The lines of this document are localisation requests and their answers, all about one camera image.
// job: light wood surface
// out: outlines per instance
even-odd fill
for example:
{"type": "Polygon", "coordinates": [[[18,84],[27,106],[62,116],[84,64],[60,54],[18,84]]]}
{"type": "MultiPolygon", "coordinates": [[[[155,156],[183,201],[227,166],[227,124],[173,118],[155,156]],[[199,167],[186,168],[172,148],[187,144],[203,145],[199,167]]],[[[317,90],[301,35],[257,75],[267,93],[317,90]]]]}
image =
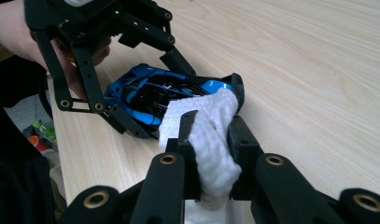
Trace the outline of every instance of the light wood surface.
{"type": "MultiPolygon", "coordinates": [[[[265,152],[333,198],[347,188],[380,194],[380,0],[157,3],[173,13],[176,47],[198,76],[242,76],[240,116],[265,152]]],[[[162,52],[115,41],[97,67],[103,91],[139,63],[165,68],[162,52]]],[[[129,188],[163,152],[52,102],[68,203],[94,185],[129,188]]]]}

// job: person's arm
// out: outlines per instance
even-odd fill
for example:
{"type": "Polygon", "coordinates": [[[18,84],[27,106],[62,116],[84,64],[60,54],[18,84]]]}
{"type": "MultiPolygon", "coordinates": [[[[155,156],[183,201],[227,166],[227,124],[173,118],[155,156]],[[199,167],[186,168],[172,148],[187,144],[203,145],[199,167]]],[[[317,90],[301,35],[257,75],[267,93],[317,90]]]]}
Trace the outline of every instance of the person's arm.
{"type": "MultiPolygon", "coordinates": [[[[24,20],[23,0],[15,0],[0,4],[0,43],[12,53],[37,62],[48,70],[36,42],[31,38],[29,28],[24,20]]],[[[93,63],[97,65],[108,55],[110,39],[107,38],[101,47],[93,55],[93,63]]],[[[71,90],[80,98],[84,98],[76,67],[70,61],[70,53],[58,47],[56,41],[52,40],[59,61],[65,72],[67,84],[71,90]]]]}

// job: white towel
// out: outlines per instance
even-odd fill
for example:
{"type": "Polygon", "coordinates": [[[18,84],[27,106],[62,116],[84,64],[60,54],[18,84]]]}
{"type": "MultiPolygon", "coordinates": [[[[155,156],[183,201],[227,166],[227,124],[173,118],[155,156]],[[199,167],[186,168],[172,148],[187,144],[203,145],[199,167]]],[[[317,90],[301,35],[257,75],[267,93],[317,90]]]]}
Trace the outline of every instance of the white towel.
{"type": "Polygon", "coordinates": [[[198,172],[200,174],[202,195],[198,203],[186,202],[186,218],[193,212],[204,214],[225,214],[225,205],[233,183],[242,172],[227,146],[227,130],[237,110],[235,95],[227,89],[202,97],[172,101],[160,126],[160,147],[165,148],[168,138],[178,138],[181,115],[198,110],[190,132],[198,172]]]}

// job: blue toy car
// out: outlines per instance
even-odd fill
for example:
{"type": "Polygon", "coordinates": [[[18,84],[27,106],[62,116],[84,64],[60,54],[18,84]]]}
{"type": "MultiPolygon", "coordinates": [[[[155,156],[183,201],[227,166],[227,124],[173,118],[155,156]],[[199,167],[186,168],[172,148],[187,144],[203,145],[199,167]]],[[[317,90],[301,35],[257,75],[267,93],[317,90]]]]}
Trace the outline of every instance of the blue toy car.
{"type": "Polygon", "coordinates": [[[237,74],[188,77],[141,63],[110,83],[104,97],[107,108],[117,105],[139,124],[156,131],[171,100],[212,94],[219,88],[232,90],[240,108],[245,97],[237,74]]]}

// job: black metal bracket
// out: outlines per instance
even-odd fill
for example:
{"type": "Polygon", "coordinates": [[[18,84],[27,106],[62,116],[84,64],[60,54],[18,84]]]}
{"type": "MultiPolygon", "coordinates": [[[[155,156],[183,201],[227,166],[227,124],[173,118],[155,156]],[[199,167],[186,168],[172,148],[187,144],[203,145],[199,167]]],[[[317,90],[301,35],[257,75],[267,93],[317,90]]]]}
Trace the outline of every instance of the black metal bracket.
{"type": "Polygon", "coordinates": [[[70,6],[62,0],[25,0],[24,8],[26,23],[49,68],[57,106],[62,111],[99,114],[120,133],[129,130],[140,138],[154,137],[142,126],[128,124],[130,117],[115,117],[123,113],[114,113],[119,108],[114,111],[106,108],[91,58],[105,36],[121,35],[119,42],[131,48],[145,43],[165,51],[161,60],[171,71],[196,76],[175,47],[170,28],[172,13],[151,0],[93,0],[82,7],[70,6]],[[86,99],[71,96],[51,39],[58,39],[72,51],[86,99]],[[75,103],[85,104],[89,109],[75,108],[75,103]]]}
{"type": "MultiPolygon", "coordinates": [[[[81,192],[60,221],[79,223],[183,223],[185,200],[200,200],[201,185],[188,137],[196,111],[181,118],[179,137],[169,139],[144,181],[119,194],[95,186],[81,192]]],[[[380,223],[380,196],[366,189],[345,189],[339,200],[317,190],[289,159],[264,153],[239,116],[228,130],[227,143],[242,168],[230,197],[251,201],[257,224],[380,223]]]]}

